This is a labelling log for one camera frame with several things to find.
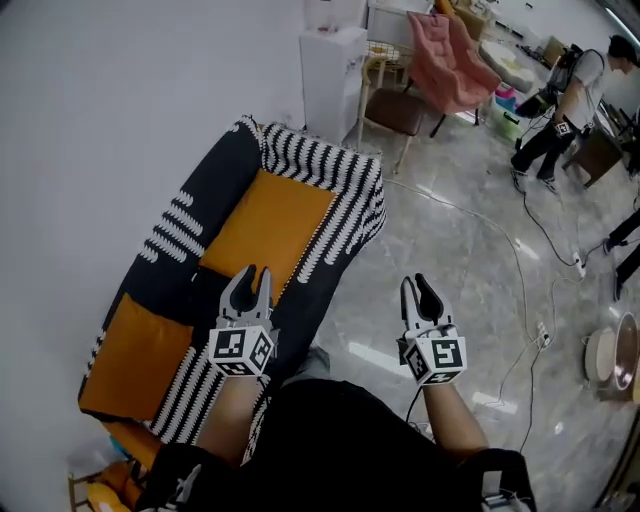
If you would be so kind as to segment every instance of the white wall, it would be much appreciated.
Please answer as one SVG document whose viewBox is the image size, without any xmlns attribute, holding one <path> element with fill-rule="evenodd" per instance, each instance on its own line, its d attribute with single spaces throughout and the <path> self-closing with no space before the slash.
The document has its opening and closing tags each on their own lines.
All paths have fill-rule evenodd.
<svg viewBox="0 0 640 512">
<path fill-rule="evenodd" d="M 533 9 L 525 4 L 530 3 Z M 516 27 L 529 27 L 542 38 L 606 50 L 609 37 L 620 33 L 605 10 L 593 0 L 500 0 L 499 12 Z"/>
<path fill-rule="evenodd" d="M 65 510 L 92 338 L 241 114 L 304 124 L 299 0 L 14 0 L 0 14 L 0 502 Z"/>
<path fill-rule="evenodd" d="M 640 8 L 636 7 L 635 0 L 598 0 L 598 2 L 615 12 L 636 38 L 640 38 Z"/>
<path fill-rule="evenodd" d="M 527 2 L 534 8 L 526 8 Z M 620 0 L 615 3 L 613 7 L 619 8 Z M 500 0 L 498 9 L 515 27 L 533 30 L 542 38 L 543 46 L 553 35 L 565 44 L 606 51 L 609 37 L 626 35 L 593 0 Z M 628 114 L 635 112 L 640 106 L 640 71 L 628 77 L 616 73 L 605 99 Z"/>
<path fill-rule="evenodd" d="M 629 116 L 635 114 L 640 107 L 640 70 L 634 70 L 629 76 L 616 74 L 604 96 L 606 101 L 623 109 Z"/>
</svg>

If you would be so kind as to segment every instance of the tiled floor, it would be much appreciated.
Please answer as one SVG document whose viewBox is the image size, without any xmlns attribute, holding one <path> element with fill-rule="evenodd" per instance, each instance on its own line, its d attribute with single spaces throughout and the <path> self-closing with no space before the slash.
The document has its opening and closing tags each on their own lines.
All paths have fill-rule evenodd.
<svg viewBox="0 0 640 512">
<path fill-rule="evenodd" d="M 455 117 L 429 139 L 436 120 L 435 113 L 425 118 L 396 179 L 481 213 L 517 239 L 529 332 L 535 336 L 536 323 L 543 321 L 553 335 L 550 287 L 560 277 L 579 275 L 556 259 L 527 217 L 509 176 L 512 145 L 487 125 L 474 127 Z M 363 150 L 382 151 L 385 178 L 393 177 L 401 147 L 399 137 L 365 127 Z M 528 178 L 527 202 L 569 259 L 578 248 L 584 255 L 633 211 L 637 185 L 620 164 L 588 191 L 580 186 L 578 171 L 565 174 L 558 165 L 556 175 L 560 199 Z M 499 231 L 455 208 L 388 182 L 385 195 L 387 224 L 345 272 L 319 331 L 333 375 L 364 386 L 404 417 L 416 388 L 395 360 L 394 340 L 403 332 L 399 286 L 404 276 L 422 272 L 447 294 L 467 339 L 469 369 L 457 381 L 460 393 L 493 446 L 520 449 L 529 423 L 533 345 L 506 381 L 505 405 L 482 405 L 498 396 L 507 370 L 529 343 L 511 247 Z M 523 450 L 540 510 L 588 510 L 624 445 L 635 407 L 600 401 L 585 386 L 581 339 L 614 325 L 620 313 L 638 310 L 638 276 L 628 282 L 622 301 L 612 304 L 612 272 L 630 250 L 615 249 L 605 257 L 598 249 L 581 284 L 555 285 L 557 335 L 535 365 L 533 428 Z M 426 421 L 423 404 L 412 418 Z"/>
</svg>

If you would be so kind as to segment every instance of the electric cable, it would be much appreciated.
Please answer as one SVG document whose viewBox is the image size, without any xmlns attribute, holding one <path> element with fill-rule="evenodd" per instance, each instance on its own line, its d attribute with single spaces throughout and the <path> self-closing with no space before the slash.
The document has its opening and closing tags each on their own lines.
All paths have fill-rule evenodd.
<svg viewBox="0 0 640 512">
<path fill-rule="evenodd" d="M 527 440 L 529 439 L 529 434 L 531 433 L 531 427 L 533 426 L 533 385 L 534 385 L 534 375 L 533 375 L 533 368 L 536 365 L 536 362 L 538 361 L 538 357 L 540 357 L 540 353 L 542 352 L 542 350 L 538 350 L 538 353 L 536 354 L 536 357 L 533 359 L 533 362 L 531 363 L 531 367 L 529 368 L 529 373 L 531 375 L 531 387 L 530 389 L 530 393 L 529 393 L 529 426 L 527 427 L 527 433 L 524 436 L 524 441 L 522 441 L 522 445 L 520 446 L 520 450 L 519 452 L 522 453 L 522 450 L 524 450 L 524 445 L 527 444 Z"/>
<path fill-rule="evenodd" d="M 549 234 L 547 233 L 546 229 L 544 229 L 544 227 L 542 227 L 542 224 L 540 224 L 540 222 L 538 222 L 538 219 L 536 219 L 533 214 L 529 211 L 529 207 L 527 206 L 527 193 L 526 192 L 520 192 L 522 194 L 522 204 L 524 205 L 524 209 L 527 212 L 527 215 L 529 215 L 529 217 L 531 218 L 531 220 L 533 222 L 535 222 L 536 226 L 538 226 L 541 230 L 542 233 L 544 234 L 544 236 L 546 237 L 547 241 L 549 242 L 549 245 L 551 246 L 551 249 L 553 250 L 553 253 L 556 255 L 556 258 L 558 258 L 558 260 L 560 260 L 560 262 L 563 265 L 566 265 L 567 267 L 575 267 L 578 262 L 574 261 L 573 263 L 568 263 L 566 262 L 562 256 L 560 256 L 560 254 L 558 254 L 558 251 L 556 250 L 555 246 L 553 245 L 553 242 L 551 241 L 551 237 L 549 237 Z"/>
<path fill-rule="evenodd" d="M 409 406 L 409 410 L 407 411 L 407 417 L 404 420 L 405 423 L 409 423 L 409 416 L 411 416 L 411 411 L 413 409 L 413 406 L 416 405 L 416 400 L 418 400 L 418 397 L 420 396 L 421 391 L 422 391 L 422 388 L 419 387 L 418 391 L 416 391 L 416 394 L 413 397 L 413 400 L 411 400 L 411 405 Z"/>
<path fill-rule="evenodd" d="M 635 199 L 633 200 L 633 211 L 637 212 L 638 211 L 638 206 L 637 206 L 637 202 L 638 199 L 640 199 L 640 181 L 638 181 L 638 193 L 636 194 Z"/>
<path fill-rule="evenodd" d="M 582 262 L 582 268 L 587 266 L 587 261 L 589 261 L 589 256 L 591 255 L 591 253 L 593 251 L 595 251 L 596 249 L 600 249 L 600 247 L 602 247 L 604 245 L 605 240 L 603 240 L 602 242 L 600 242 L 598 245 L 596 245 L 593 249 L 591 249 L 586 256 L 584 257 L 584 261 Z"/>
<path fill-rule="evenodd" d="M 527 343 L 527 345 L 522 349 L 521 353 L 518 355 L 518 358 L 516 359 L 516 361 L 511 365 L 511 368 L 509 368 L 509 371 L 507 372 L 507 374 L 505 375 L 501 385 L 500 385 L 500 392 L 499 392 L 499 396 L 498 396 L 498 401 L 495 403 L 500 403 L 502 402 L 502 390 L 504 389 L 504 383 L 507 380 L 507 377 L 509 376 L 509 374 L 511 373 L 511 371 L 513 371 L 513 369 L 515 368 L 515 366 L 518 364 L 518 362 L 520 361 L 520 359 L 522 358 L 523 354 L 526 352 L 527 348 L 529 348 L 531 345 L 536 345 L 536 347 L 538 348 L 538 351 L 536 353 L 536 356 L 533 360 L 533 362 L 531 363 L 531 367 L 530 367 L 530 375 L 531 375 L 531 388 L 530 388 L 530 402 L 529 402 L 529 426 L 527 428 L 527 433 L 525 435 L 524 441 L 522 442 L 522 445 L 520 447 L 520 452 L 522 452 L 522 450 L 524 449 L 524 445 L 526 444 L 528 438 L 529 438 L 529 434 L 531 432 L 531 428 L 533 426 L 533 387 L 534 387 L 534 366 L 538 360 L 538 357 L 540 357 L 540 354 L 546 350 L 547 348 L 549 348 L 553 342 L 556 339 L 557 333 L 558 333 L 558 327 L 557 327 L 557 319 L 556 319 L 556 306 L 555 306 L 555 299 L 554 299 L 554 288 L 556 283 L 558 283 L 559 281 L 569 281 L 571 283 L 577 284 L 579 285 L 580 283 L 582 283 L 582 281 L 584 281 L 584 277 L 580 280 L 580 281 L 573 281 L 572 279 L 569 279 L 568 277 L 561 277 L 561 278 L 557 278 L 553 281 L 553 283 L 551 284 L 551 288 L 550 288 L 550 295 L 551 295 L 551 310 L 552 310 L 552 318 L 553 318 L 553 336 L 551 336 L 549 338 L 549 342 L 545 344 L 545 340 L 542 339 L 541 341 L 541 337 L 538 336 L 537 338 L 533 338 L 531 336 L 531 334 L 529 334 L 529 328 L 528 328 L 528 309 L 527 309 L 527 291 L 526 291 L 526 285 L 524 282 L 524 275 L 522 273 L 522 267 L 520 266 L 520 259 L 518 258 L 518 253 L 517 253 L 517 249 L 516 246 L 514 244 L 514 242 L 511 240 L 511 238 L 509 237 L 508 233 L 504 230 L 504 228 L 502 228 L 502 226 L 500 226 L 499 224 L 497 224 L 496 222 L 494 222 L 493 220 L 489 219 L 488 217 L 485 217 L 484 215 L 478 213 L 478 212 L 474 212 L 472 210 L 467 210 L 466 208 L 463 208 L 461 206 L 458 206 L 457 204 L 453 204 L 450 203 L 448 201 L 444 201 L 442 199 L 439 199 L 437 197 L 433 197 L 431 194 L 429 194 L 428 192 L 422 191 L 422 190 L 418 190 L 414 187 L 411 187 L 409 185 L 405 185 L 404 183 L 400 183 L 399 181 L 395 181 L 389 178 L 383 178 L 384 182 L 386 183 L 392 183 L 396 186 L 399 186 L 401 188 L 404 188 L 410 192 L 414 192 L 420 196 L 429 198 L 433 201 L 436 201 L 437 203 L 440 204 L 444 204 L 447 206 L 451 206 L 453 208 L 456 208 L 460 211 L 463 211 L 469 215 L 472 215 L 476 218 L 482 219 L 483 221 L 487 222 L 489 225 L 493 226 L 494 228 L 496 228 L 498 231 L 500 231 L 504 237 L 507 239 L 507 241 L 509 242 L 509 245 L 511 246 L 511 250 L 513 251 L 513 255 L 516 259 L 516 266 L 518 268 L 518 274 L 520 275 L 520 282 L 522 283 L 522 302 L 523 302 L 523 313 L 524 313 L 524 319 L 523 319 L 523 326 L 524 326 L 524 331 L 527 334 L 530 343 Z M 416 400 L 418 399 L 418 396 L 420 395 L 420 391 L 422 390 L 422 388 L 418 388 L 418 391 L 416 392 L 415 396 L 413 397 L 413 400 L 411 401 L 411 405 L 409 406 L 409 411 L 407 412 L 407 417 L 405 419 L 405 422 L 408 423 L 409 422 L 409 416 L 411 414 L 411 411 L 413 409 L 413 406 L 416 403 Z"/>
<path fill-rule="evenodd" d="M 520 140 L 524 139 L 524 136 L 529 133 L 531 130 L 535 130 L 538 129 L 540 130 L 541 128 L 538 128 L 538 125 L 540 124 L 541 121 L 549 121 L 551 119 L 551 116 L 553 115 L 553 109 L 549 109 L 548 112 L 545 112 L 544 114 L 542 114 L 534 123 L 533 119 L 531 121 L 529 121 L 529 126 L 526 129 L 526 131 L 519 137 Z"/>
<path fill-rule="evenodd" d="M 504 401 L 502 400 L 502 391 L 504 390 L 504 385 L 507 383 L 507 379 L 509 378 L 509 375 L 511 374 L 511 372 L 513 371 L 513 369 L 518 366 L 518 363 L 520 362 L 520 359 L 522 359 L 522 356 L 524 355 L 524 353 L 527 351 L 527 349 L 529 347 L 532 347 L 536 345 L 537 343 L 527 343 L 525 345 L 525 347 L 522 349 L 522 351 L 520 352 L 520 354 L 518 355 L 517 359 L 514 361 L 514 363 L 511 365 L 511 367 L 509 368 L 509 370 L 507 371 L 506 375 L 504 376 L 504 378 L 502 379 L 502 382 L 500 383 L 500 390 L 498 391 L 498 399 L 495 400 L 494 402 L 486 402 L 484 405 L 489 406 L 489 405 L 494 405 L 497 404 L 498 407 L 503 407 L 505 405 Z"/>
</svg>

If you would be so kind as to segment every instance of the person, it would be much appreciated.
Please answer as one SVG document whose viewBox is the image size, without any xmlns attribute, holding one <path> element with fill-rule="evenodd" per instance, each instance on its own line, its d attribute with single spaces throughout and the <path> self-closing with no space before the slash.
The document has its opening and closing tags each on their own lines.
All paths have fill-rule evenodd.
<svg viewBox="0 0 640 512">
<path fill-rule="evenodd" d="M 549 123 L 511 158 L 511 175 L 518 191 L 522 193 L 518 178 L 525 176 L 533 161 L 546 153 L 537 177 L 557 194 L 556 161 L 593 119 L 613 73 L 621 71 L 628 75 L 637 66 L 638 56 L 633 45 L 618 35 L 611 38 L 606 55 L 587 50 L 579 57 Z"/>
<path fill-rule="evenodd" d="M 634 212 L 627 220 L 622 222 L 616 229 L 614 229 L 608 238 L 605 238 L 603 242 L 603 249 L 605 254 L 609 254 L 614 247 L 627 245 L 628 242 L 625 239 L 633 233 L 633 231 L 640 226 L 640 210 Z M 613 300 L 620 300 L 622 288 L 624 283 L 631 277 L 631 275 L 638 270 L 640 266 L 640 245 L 636 247 L 627 258 L 618 265 L 613 278 Z"/>
<path fill-rule="evenodd" d="M 627 142 L 623 142 L 621 147 L 622 151 L 631 153 L 629 165 L 627 170 L 629 176 L 632 178 L 640 172 L 640 107 L 636 110 L 633 119 L 631 120 L 631 135 L 632 139 Z"/>
<path fill-rule="evenodd" d="M 159 451 L 136 510 L 334 508 L 342 502 L 536 510 L 524 458 L 488 448 L 452 384 L 422 390 L 434 444 L 364 389 L 332 380 L 328 368 L 326 352 L 311 348 L 298 373 L 272 394 L 244 464 L 257 380 L 228 377 L 196 445 Z M 483 498 L 487 487 L 494 490 Z"/>
</svg>

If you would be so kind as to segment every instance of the black wire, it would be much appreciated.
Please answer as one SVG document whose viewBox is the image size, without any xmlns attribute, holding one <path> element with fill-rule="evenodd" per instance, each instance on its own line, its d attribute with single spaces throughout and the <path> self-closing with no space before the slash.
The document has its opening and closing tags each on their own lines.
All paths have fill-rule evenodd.
<svg viewBox="0 0 640 512">
<path fill-rule="evenodd" d="M 602 247 L 604 245 L 604 243 L 606 242 L 606 240 L 603 240 L 602 242 L 600 242 L 598 245 L 596 245 L 593 249 L 591 249 L 587 255 L 584 257 L 584 261 L 582 262 L 582 267 L 586 267 L 587 266 L 587 261 L 589 261 L 589 256 L 591 255 L 591 253 L 593 251 L 595 251 L 596 249 L 600 249 L 600 247 Z"/>
<path fill-rule="evenodd" d="M 542 352 L 542 350 L 538 350 L 536 357 L 531 363 L 531 368 L 529 368 L 529 373 L 531 374 L 531 393 L 529 395 L 529 427 L 527 428 L 527 434 L 524 436 L 524 441 L 522 441 L 522 446 L 520 446 L 520 453 L 522 453 L 524 445 L 527 444 L 527 439 L 529 439 L 529 433 L 531 432 L 531 427 L 533 426 L 533 367 L 536 365 L 536 361 L 540 356 L 540 352 Z"/>
<path fill-rule="evenodd" d="M 411 416 L 411 410 L 413 409 L 413 406 L 416 404 L 416 400 L 420 396 L 421 391 L 422 391 L 422 388 L 418 388 L 418 391 L 416 391 L 416 396 L 414 396 L 413 400 L 411 400 L 411 405 L 409 406 L 409 410 L 407 411 L 407 417 L 404 420 L 405 423 L 409 423 L 409 416 Z"/>
<path fill-rule="evenodd" d="M 520 139 L 523 139 L 524 136 L 529 133 L 531 130 L 535 130 L 536 128 L 538 128 L 538 125 L 540 124 L 540 121 L 546 120 L 548 121 L 549 119 L 551 119 L 551 116 L 553 115 L 553 110 L 549 109 L 549 112 L 545 112 L 542 116 L 540 116 L 538 118 L 538 120 L 535 122 L 535 124 L 533 123 L 533 119 L 531 120 L 531 122 L 529 123 L 529 128 L 527 128 L 527 130 L 522 134 L 522 136 L 520 137 Z"/>
<path fill-rule="evenodd" d="M 638 202 L 638 199 L 640 199 L 640 181 L 638 182 L 638 193 L 636 194 L 636 198 L 633 200 L 633 211 L 634 212 L 638 211 L 638 206 L 636 205 L 636 203 Z"/>
<path fill-rule="evenodd" d="M 531 214 L 531 212 L 529 211 L 529 208 L 527 207 L 527 193 L 526 192 L 521 192 L 522 194 L 522 203 L 524 204 L 524 209 L 526 210 L 527 214 L 529 215 L 529 217 L 531 217 L 531 220 L 533 222 L 536 223 L 536 226 L 538 226 L 542 232 L 544 233 L 544 236 L 547 238 L 547 240 L 549 241 L 549 245 L 551 246 L 551 249 L 553 249 L 554 254 L 556 255 L 556 258 L 558 258 L 560 260 L 561 263 L 563 263 L 564 265 L 566 265 L 567 267 L 575 267 L 578 262 L 574 261 L 573 263 L 567 263 L 566 261 L 564 261 L 562 259 L 562 256 L 560 256 L 558 254 L 558 251 L 556 251 L 555 246 L 553 245 L 553 242 L 551 241 L 551 238 L 549 238 L 549 235 L 547 234 L 546 230 L 542 227 L 542 224 L 540 224 L 538 222 L 538 220 Z"/>
</svg>

